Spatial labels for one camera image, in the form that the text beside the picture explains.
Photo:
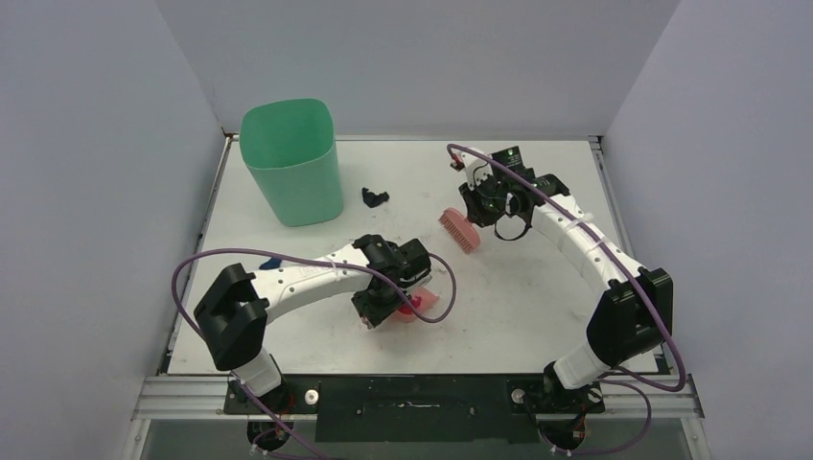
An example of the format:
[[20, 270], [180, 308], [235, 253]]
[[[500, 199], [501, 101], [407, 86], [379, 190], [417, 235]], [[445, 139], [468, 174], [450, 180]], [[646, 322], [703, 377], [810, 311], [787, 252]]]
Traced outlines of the pink plastic dustpan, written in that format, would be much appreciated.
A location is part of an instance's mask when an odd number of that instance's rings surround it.
[[411, 292], [409, 299], [411, 307], [403, 304], [390, 315], [391, 319], [401, 322], [414, 322], [418, 320], [415, 312], [426, 313], [434, 306], [439, 297], [427, 288], [419, 287]]

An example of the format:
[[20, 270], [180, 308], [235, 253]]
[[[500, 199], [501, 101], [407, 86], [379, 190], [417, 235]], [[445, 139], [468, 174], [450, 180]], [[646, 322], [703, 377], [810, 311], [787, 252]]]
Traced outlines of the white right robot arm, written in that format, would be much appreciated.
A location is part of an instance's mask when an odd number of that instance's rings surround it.
[[447, 151], [452, 168], [466, 175], [458, 191], [471, 224], [486, 228], [504, 217], [520, 219], [526, 231], [559, 250], [598, 298], [581, 342], [544, 370], [548, 407], [569, 409], [580, 389], [668, 342], [670, 275], [646, 268], [608, 239], [557, 175], [535, 173], [517, 147], [482, 153], [449, 144]]

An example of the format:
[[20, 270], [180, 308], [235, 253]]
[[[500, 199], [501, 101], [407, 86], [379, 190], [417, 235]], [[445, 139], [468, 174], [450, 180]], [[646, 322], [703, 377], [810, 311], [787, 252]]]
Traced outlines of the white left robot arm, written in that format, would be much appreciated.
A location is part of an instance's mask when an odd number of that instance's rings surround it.
[[262, 412], [278, 410], [286, 383], [264, 347], [266, 327], [283, 315], [348, 293], [370, 329], [410, 304], [410, 292], [430, 276], [428, 250], [413, 239], [399, 245], [364, 235], [311, 262], [295, 260], [274, 270], [224, 268], [194, 310], [215, 367], [232, 373]]

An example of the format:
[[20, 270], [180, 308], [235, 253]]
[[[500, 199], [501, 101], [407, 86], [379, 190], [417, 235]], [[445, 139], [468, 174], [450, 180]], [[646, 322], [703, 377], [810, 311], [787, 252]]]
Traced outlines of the pink plastic hand brush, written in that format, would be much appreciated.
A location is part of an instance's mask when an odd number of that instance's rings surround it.
[[438, 221], [464, 253], [472, 253], [481, 245], [479, 233], [474, 225], [457, 209], [452, 207], [445, 209]]

